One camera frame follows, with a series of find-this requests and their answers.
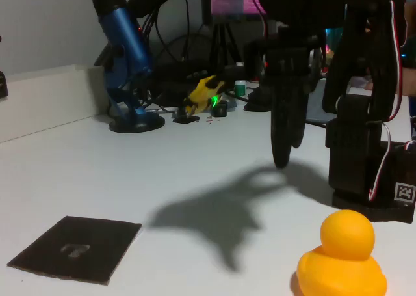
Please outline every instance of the white table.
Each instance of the white table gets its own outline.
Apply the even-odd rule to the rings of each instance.
[[[140,135],[87,118],[0,144],[0,295],[293,295],[298,260],[336,210],[325,130],[307,126],[279,172],[269,113],[207,116],[187,126],[166,116]],[[393,125],[409,139],[405,105]],[[144,224],[109,286],[6,267],[66,215]],[[389,294],[410,295],[416,224],[374,227]]]

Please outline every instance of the yellow rubber duck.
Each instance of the yellow rubber duck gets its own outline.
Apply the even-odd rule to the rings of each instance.
[[[371,257],[375,235],[362,214],[342,210],[320,228],[322,246],[300,258],[299,286],[304,296],[384,296],[387,280]]]

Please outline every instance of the yellow toy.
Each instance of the yellow toy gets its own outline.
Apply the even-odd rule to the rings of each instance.
[[[387,280],[371,257],[375,235],[362,214],[342,210],[320,228],[322,246],[300,258],[298,281],[305,296],[384,296]]]
[[[188,115],[198,114],[211,106],[211,98],[225,91],[226,83],[211,76],[200,80],[198,86],[185,99]]]

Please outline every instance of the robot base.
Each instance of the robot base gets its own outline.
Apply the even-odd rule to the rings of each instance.
[[[335,190],[332,196],[332,205],[339,209],[357,211],[366,216],[371,222],[398,221],[411,224],[415,212],[413,204],[398,206],[390,200],[379,200],[370,204],[361,195],[340,190]]]
[[[117,133],[142,133],[162,128],[164,118],[157,113],[137,114],[130,116],[128,120],[116,117],[109,126],[109,129]]]

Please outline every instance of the monitor screen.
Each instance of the monitor screen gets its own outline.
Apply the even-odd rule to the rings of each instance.
[[[204,16],[211,16],[211,21],[233,21],[248,18],[258,19],[259,11],[253,0],[203,0],[205,1]],[[262,12],[259,0],[256,0]]]

